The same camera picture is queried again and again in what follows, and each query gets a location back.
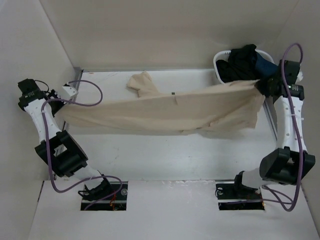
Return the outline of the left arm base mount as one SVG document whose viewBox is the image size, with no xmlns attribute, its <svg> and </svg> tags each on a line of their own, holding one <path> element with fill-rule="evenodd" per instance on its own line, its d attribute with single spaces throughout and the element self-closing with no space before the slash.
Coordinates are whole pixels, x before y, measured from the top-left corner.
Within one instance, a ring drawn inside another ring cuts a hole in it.
<svg viewBox="0 0 320 240">
<path fill-rule="evenodd" d="M 87 200 L 84 197 L 85 190 L 80 191 L 79 195 L 81 196 L 81 211 L 126 211 L 127 210 L 127 198 L 128 198 L 128 182 L 125 181 L 122 183 L 121 189 L 113 195 L 110 195 L 108 198 L 104 198 L 93 204 L 95 200 Z"/>
</svg>

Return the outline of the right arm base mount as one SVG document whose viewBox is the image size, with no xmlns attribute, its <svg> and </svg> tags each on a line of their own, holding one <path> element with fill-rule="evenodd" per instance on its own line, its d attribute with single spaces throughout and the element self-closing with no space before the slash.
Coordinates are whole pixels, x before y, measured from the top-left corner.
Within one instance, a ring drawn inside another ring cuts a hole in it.
<svg viewBox="0 0 320 240">
<path fill-rule="evenodd" d="M 215 196 L 220 211 L 264 211 L 261 189 L 235 190 L 233 181 L 217 181 Z"/>
</svg>

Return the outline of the beige trousers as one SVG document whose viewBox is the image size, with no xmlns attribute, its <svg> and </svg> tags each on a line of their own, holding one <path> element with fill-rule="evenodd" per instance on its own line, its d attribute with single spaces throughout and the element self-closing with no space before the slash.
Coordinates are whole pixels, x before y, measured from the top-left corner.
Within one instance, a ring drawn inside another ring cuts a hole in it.
<svg viewBox="0 0 320 240">
<path fill-rule="evenodd" d="M 265 97 L 254 80 L 237 80 L 189 92 L 161 93 L 147 72 L 134 74 L 127 87 L 138 97 L 85 107 L 68 104 L 59 115 L 80 128 L 157 134 L 254 129 Z"/>
</svg>

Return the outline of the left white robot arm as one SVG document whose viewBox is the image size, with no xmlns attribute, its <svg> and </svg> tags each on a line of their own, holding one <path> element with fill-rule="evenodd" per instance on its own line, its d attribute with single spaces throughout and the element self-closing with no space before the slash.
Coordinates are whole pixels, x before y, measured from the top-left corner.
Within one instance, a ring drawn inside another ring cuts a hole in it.
<svg viewBox="0 0 320 240">
<path fill-rule="evenodd" d="M 113 187 L 107 178 L 87 163 L 88 157 L 67 130 L 58 127 L 55 114 L 78 95 L 71 82 L 63 92 L 41 90 L 37 80 L 25 79 L 18 84 L 22 95 L 18 106 L 32 118 L 39 135 L 37 155 L 48 165 L 50 173 L 59 177 L 75 177 L 85 184 L 78 194 L 86 201 L 108 199 Z"/>
</svg>

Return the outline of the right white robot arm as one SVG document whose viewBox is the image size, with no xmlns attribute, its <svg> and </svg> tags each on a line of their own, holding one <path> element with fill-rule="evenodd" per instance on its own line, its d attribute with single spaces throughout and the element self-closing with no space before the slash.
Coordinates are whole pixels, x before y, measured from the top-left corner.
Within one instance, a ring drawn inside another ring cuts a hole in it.
<svg viewBox="0 0 320 240">
<path fill-rule="evenodd" d="M 238 198 L 273 183 L 299 185 L 315 165 L 316 158 L 308 153 L 303 139 L 301 113 L 305 93 L 304 87 L 297 84 L 302 78 L 300 65 L 297 61 L 280 61 L 273 75 L 255 83 L 262 95 L 273 100 L 277 143 L 258 168 L 236 175 L 231 190 Z"/>
</svg>

